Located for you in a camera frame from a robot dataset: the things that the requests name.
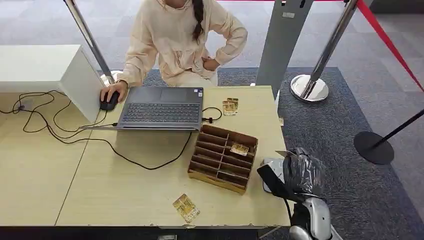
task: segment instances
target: woman's hand on hip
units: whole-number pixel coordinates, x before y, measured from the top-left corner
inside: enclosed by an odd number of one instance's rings
[[[109,102],[111,100],[112,94],[114,92],[119,93],[118,102],[122,102],[125,98],[125,95],[128,92],[128,84],[126,81],[119,81],[117,83],[111,84],[109,86],[106,86],[101,89],[100,91],[100,100],[103,101],[105,98],[105,95],[107,93],[107,99],[106,102]]]
[[[220,64],[214,58],[201,58],[203,60],[203,68],[208,71],[215,71]]]

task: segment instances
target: red rope barrier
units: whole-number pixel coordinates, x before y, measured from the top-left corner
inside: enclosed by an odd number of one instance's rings
[[[375,32],[378,34],[378,36],[381,38],[381,40],[383,40],[383,42],[386,44],[386,46],[391,51],[391,53],[394,55],[394,57],[399,61],[399,63],[402,65],[402,67],[408,72],[408,74],[411,76],[411,78],[414,80],[414,82],[418,85],[418,87],[421,89],[421,91],[424,92],[423,86],[421,86],[420,82],[415,77],[414,73],[411,71],[407,62],[402,57],[401,53],[398,51],[396,46],[393,44],[392,40],[390,40],[390,37],[383,30],[382,26],[377,21],[376,17],[371,12],[370,8],[368,8],[368,6],[364,3],[364,0],[358,0],[356,6],[361,11],[361,13],[366,18],[366,20],[368,20],[369,24],[374,28]]]

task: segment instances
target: black cable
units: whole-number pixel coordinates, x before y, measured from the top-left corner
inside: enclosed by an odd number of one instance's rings
[[[285,207],[287,208],[287,214],[288,214],[288,219],[290,220],[290,223],[292,222],[292,212],[290,211],[290,206],[289,203],[287,202],[287,199],[283,198],[284,203],[285,203]]]
[[[178,154],[178,156],[177,157],[175,157],[174,159],[172,159],[172,160],[170,160],[170,161],[168,161],[168,162],[165,162],[164,164],[162,164],[162,165],[159,165],[159,166],[156,166],[156,167],[147,167],[147,166],[143,166],[143,165],[141,165],[140,163],[138,163],[138,162],[135,162],[135,161],[132,161],[132,160],[130,160],[130,159],[128,159],[128,158],[126,158],[125,156],[123,156],[122,154],[120,154],[119,152],[117,152],[116,150],[115,150],[115,148],[112,146],[112,144],[109,142],[109,141],[107,141],[107,140],[105,140],[105,139],[100,139],[100,138],[81,138],[81,139],[78,139],[78,140],[75,140],[75,141],[71,141],[71,142],[65,142],[65,141],[63,141],[62,139],[60,139],[60,138],[58,138],[57,136],[56,136],[56,133],[53,131],[53,129],[52,129],[52,127],[49,125],[49,123],[47,122],[47,120],[46,120],[46,118],[40,113],[40,112],[38,112],[38,111],[34,111],[34,110],[32,110],[32,111],[30,111],[30,110],[24,110],[24,109],[22,109],[21,111],[24,111],[24,112],[33,112],[33,113],[37,113],[37,114],[39,114],[41,117],[42,117],[42,119],[44,120],[44,122],[45,122],[45,124],[46,124],[46,126],[47,126],[47,129],[48,129],[48,131],[50,132],[50,134],[55,138],[55,139],[57,139],[58,141],[60,141],[61,143],[63,143],[63,144],[74,144],[74,143],[77,143],[77,142],[81,142],[81,141],[85,141],[85,140],[87,140],[87,141],[101,141],[101,142],[105,142],[105,143],[107,143],[108,145],[109,145],[109,147],[112,149],[112,151],[116,154],[116,155],[118,155],[118,156],[120,156],[121,158],[123,158],[123,159],[125,159],[125,160],[127,160],[128,162],[130,162],[130,163],[133,163],[133,164],[135,164],[135,165],[137,165],[137,166],[140,166],[140,167],[142,167],[142,168],[144,168],[144,169],[146,169],[146,170],[156,170],[156,169],[159,169],[159,168],[162,168],[162,167],[164,167],[164,166],[166,166],[166,165],[168,165],[168,164],[170,164],[170,163],[173,163],[173,162],[175,162],[182,154],[183,154],[183,152],[184,152],[184,149],[186,149],[186,146],[187,146],[187,144],[189,143],[189,141],[190,141],[190,137],[192,136],[192,132],[190,132],[190,134],[188,135],[188,139],[187,139],[187,141],[185,142],[185,144],[184,144],[184,146],[182,147],[182,150],[181,150],[181,152]]]
[[[217,107],[214,107],[214,106],[207,107],[207,108],[203,109],[201,112],[203,113],[204,111],[206,111],[208,109],[216,109],[216,110],[218,110],[219,111],[219,117],[216,118],[216,119],[213,119],[212,117],[208,117],[208,118],[202,117],[201,118],[202,121],[209,121],[209,123],[211,124],[213,121],[219,120],[223,116],[223,112],[221,111],[221,109],[219,109]]]
[[[17,113],[19,113],[19,112],[28,112],[28,113],[31,113],[30,115],[29,115],[29,118],[28,118],[28,120],[27,120],[27,122],[26,122],[26,124],[25,124],[25,126],[23,127],[23,131],[24,132],[26,132],[26,133],[36,133],[36,132],[40,132],[40,131],[42,131],[43,129],[45,129],[45,128],[47,128],[47,130],[48,130],[48,132],[56,139],[56,140],[58,140],[59,142],[61,142],[61,143],[63,143],[63,144],[74,144],[74,143],[77,143],[77,142],[81,142],[81,141],[101,141],[101,142],[105,142],[105,143],[107,143],[108,145],[109,145],[109,147],[112,149],[112,151],[115,153],[115,154],[117,154],[118,156],[120,156],[121,158],[123,158],[123,159],[125,159],[125,160],[127,160],[128,162],[130,162],[130,163],[133,163],[133,164],[135,164],[135,165],[137,165],[137,166],[139,166],[139,167],[142,167],[142,168],[144,168],[144,169],[146,169],[146,170],[156,170],[156,169],[159,169],[159,168],[162,168],[162,167],[164,167],[164,166],[166,166],[166,165],[168,165],[168,164],[170,164],[170,163],[173,163],[173,162],[175,162],[182,154],[183,154],[183,152],[184,152],[184,150],[186,149],[186,146],[187,146],[187,144],[189,143],[189,141],[190,141],[190,138],[191,138],[191,136],[192,136],[192,132],[190,132],[190,134],[188,135],[188,139],[187,139],[187,141],[185,142],[185,144],[184,144],[184,146],[183,146],[183,148],[182,148],[182,150],[181,150],[181,152],[179,153],[179,155],[177,156],[177,157],[175,157],[174,159],[172,159],[172,160],[170,160],[170,161],[168,161],[168,162],[165,162],[164,164],[161,164],[161,165],[159,165],[159,166],[156,166],[156,167],[146,167],[146,166],[144,166],[144,165],[142,165],[142,164],[140,164],[140,163],[138,163],[138,162],[135,162],[135,161],[132,161],[132,160],[130,160],[130,159],[128,159],[128,158],[126,158],[125,156],[123,156],[122,154],[120,154],[120,153],[118,153],[116,150],[115,150],[115,148],[112,146],[112,144],[109,142],[109,141],[107,141],[107,140],[105,140],[105,139],[100,139],[100,138],[81,138],[81,139],[77,139],[77,140],[74,140],[74,141],[71,141],[71,142],[66,142],[66,141],[64,141],[64,140],[62,140],[62,139],[69,139],[69,138],[72,138],[73,136],[75,136],[75,135],[77,135],[77,134],[79,134],[80,132],[82,132],[82,131],[84,131],[85,129],[83,129],[83,130],[81,130],[81,131],[78,131],[78,132],[76,132],[74,135],[72,135],[72,136],[69,136],[69,137],[61,137],[61,136],[59,136],[54,130],[53,130],[53,128],[49,125],[49,122],[47,121],[47,119],[44,117],[44,115],[43,114],[41,114],[39,111],[36,111],[36,109],[37,108],[39,108],[39,107],[41,107],[41,106],[44,106],[44,105],[47,105],[47,104],[49,104],[49,103],[51,103],[51,102],[53,102],[54,100],[55,100],[55,97],[51,94],[52,92],[56,92],[56,93],[59,93],[59,94],[61,94],[61,95],[64,95],[64,96],[66,96],[65,94],[63,94],[63,93],[61,93],[61,92],[58,92],[58,91],[55,91],[55,90],[52,90],[52,91],[48,91],[48,92],[28,92],[28,93],[23,93],[23,94],[20,94],[19,95],[19,99],[18,99],[18,101],[16,101],[15,103],[14,103],[14,105],[13,105],[13,107],[12,107],[12,110],[11,111],[8,111],[8,112],[5,112],[5,111],[2,111],[2,110],[0,110],[0,113],[3,113],[3,114],[11,114],[11,113],[13,113],[13,114],[17,114]],[[36,106],[33,110],[26,110],[26,109],[24,109],[24,108],[22,108],[22,99],[24,99],[24,98],[27,98],[27,97],[39,97],[39,96],[43,96],[43,95],[49,95],[49,96],[51,96],[52,97],[52,100],[50,100],[49,102],[46,102],[46,103],[43,103],[43,104],[41,104],[41,105],[38,105],[38,106]],[[15,109],[15,106],[16,106],[16,104],[17,103],[19,103],[19,107],[17,108],[17,109]],[[62,108],[61,110],[59,110],[59,112],[57,112],[54,116],[57,116],[57,114],[58,113],[60,113],[62,110],[64,110],[64,109],[66,109],[69,105],[70,105],[71,103],[68,103],[68,105],[67,106],[65,106],[64,108]],[[39,130],[36,130],[36,131],[27,131],[27,130],[25,130],[25,128],[26,128],[26,126],[28,125],[28,123],[29,123],[29,121],[31,120],[31,117],[32,117],[32,115],[33,115],[33,113],[36,113],[36,114],[38,114],[38,115],[40,115],[41,116],[41,118],[44,120],[44,122],[45,122],[45,126],[43,127],[43,128],[41,128],[41,129],[39,129]],[[99,122],[97,122],[97,123],[94,123],[94,124],[90,124],[90,125],[85,125],[84,127],[91,127],[91,126],[93,126],[93,125],[95,125],[95,124],[99,124],[99,123],[101,123],[105,118],[106,118],[106,114],[107,114],[107,112],[105,113],[105,115],[104,115],[104,117],[103,117],[103,119],[101,120],[101,121],[99,121]],[[61,127],[59,127],[57,124],[56,124],[56,122],[54,121],[54,124],[56,125],[56,127],[58,127],[59,129],[61,129],[61,130],[63,130]],[[95,127],[106,127],[106,126],[114,126],[114,123],[112,123],[112,124],[106,124],[106,125],[99,125],[99,126],[95,126]]]
[[[66,129],[63,129],[63,128],[61,128],[57,123],[56,123],[56,117],[58,116],[58,114],[59,113],[61,113],[63,110],[65,110],[67,107],[69,107],[70,105],[71,105],[71,103],[72,103],[72,101],[71,100],[69,100],[69,103],[64,107],[64,108],[62,108],[62,109],[60,109],[58,112],[56,112],[56,114],[53,116],[53,123],[54,123],[54,125],[58,128],[58,129],[60,129],[60,130],[62,130],[62,131],[64,131],[64,132],[67,132],[67,133],[76,133],[76,132],[78,132],[78,130],[79,130],[79,128],[77,128],[77,129],[75,129],[75,130],[66,130]],[[84,125],[84,126],[81,126],[81,128],[83,128],[83,127],[92,127],[92,126],[94,126],[94,125],[97,125],[97,124],[100,124],[100,123],[102,123],[105,119],[106,119],[106,116],[107,116],[107,114],[108,114],[108,111],[106,111],[105,112],[105,114],[104,114],[104,117],[99,121],[99,122],[95,122],[95,123],[93,123],[93,124],[89,124],[89,125]]]

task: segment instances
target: plastic wrap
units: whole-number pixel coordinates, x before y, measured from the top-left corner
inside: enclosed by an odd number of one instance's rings
[[[291,157],[289,173],[284,179],[289,183],[295,193],[313,194],[319,196],[324,189],[325,166],[311,156],[299,154]]]

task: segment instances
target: chrome stanchion post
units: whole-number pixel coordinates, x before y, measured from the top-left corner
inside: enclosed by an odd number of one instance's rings
[[[99,47],[97,46],[96,41],[93,38],[93,35],[91,34],[89,28],[87,27],[86,21],[84,20],[80,10],[75,4],[75,1],[74,0],[63,0],[63,1],[67,5],[67,8],[69,9],[70,14],[72,14],[72,17],[75,20],[76,24],[78,25],[79,30],[81,31],[82,35],[84,36],[85,40],[88,43],[88,46],[90,47],[92,53],[94,54],[94,57],[98,62],[98,65],[103,71],[103,75],[100,78],[103,80],[105,85],[110,85],[115,83],[113,76],[116,76],[116,74],[121,71],[111,72],[111,70],[109,69],[105,59],[103,58],[102,53],[99,50]]]
[[[320,79],[320,76],[355,13],[357,1],[350,0],[344,7],[343,14],[333,30],[312,74],[298,75],[291,80],[290,91],[299,100],[307,103],[316,103],[326,99],[329,95],[329,87]]]

